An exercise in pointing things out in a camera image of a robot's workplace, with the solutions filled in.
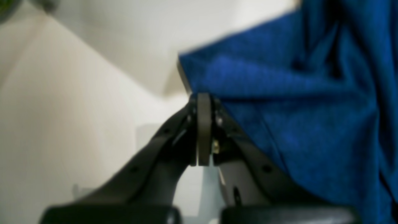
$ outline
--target blurry object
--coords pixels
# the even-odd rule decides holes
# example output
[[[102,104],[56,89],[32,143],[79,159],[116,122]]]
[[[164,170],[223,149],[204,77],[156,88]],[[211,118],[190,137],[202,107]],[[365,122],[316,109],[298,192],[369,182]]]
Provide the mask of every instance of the blurry object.
[[[57,9],[60,0],[31,0],[31,2],[37,7],[43,8],[46,13],[52,13]]]
[[[93,191],[94,191],[93,188],[87,188],[87,187],[80,188],[78,184],[74,184],[72,187],[72,194],[75,200],[83,198],[89,195]]]
[[[0,0],[0,24],[14,14],[21,0]]]

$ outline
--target blue fabric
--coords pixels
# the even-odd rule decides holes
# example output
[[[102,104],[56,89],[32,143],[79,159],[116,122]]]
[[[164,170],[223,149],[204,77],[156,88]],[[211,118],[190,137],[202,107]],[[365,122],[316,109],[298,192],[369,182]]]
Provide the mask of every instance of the blue fabric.
[[[397,0],[307,0],[180,62],[298,184],[396,222]]]

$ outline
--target screw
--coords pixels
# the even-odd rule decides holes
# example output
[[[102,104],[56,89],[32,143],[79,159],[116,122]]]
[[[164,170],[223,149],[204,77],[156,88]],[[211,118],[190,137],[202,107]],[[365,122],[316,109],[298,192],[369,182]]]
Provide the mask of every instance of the screw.
[[[217,118],[216,122],[217,122],[218,126],[221,126],[222,125],[222,118]]]
[[[213,148],[212,148],[213,154],[219,154],[220,153],[220,144],[217,139],[213,140]]]

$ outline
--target blue cloth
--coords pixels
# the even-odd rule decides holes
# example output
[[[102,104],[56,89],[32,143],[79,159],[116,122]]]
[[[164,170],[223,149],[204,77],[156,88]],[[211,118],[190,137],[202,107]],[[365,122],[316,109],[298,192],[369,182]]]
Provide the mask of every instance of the blue cloth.
[[[299,185],[396,222],[397,0],[305,0],[179,59]]]

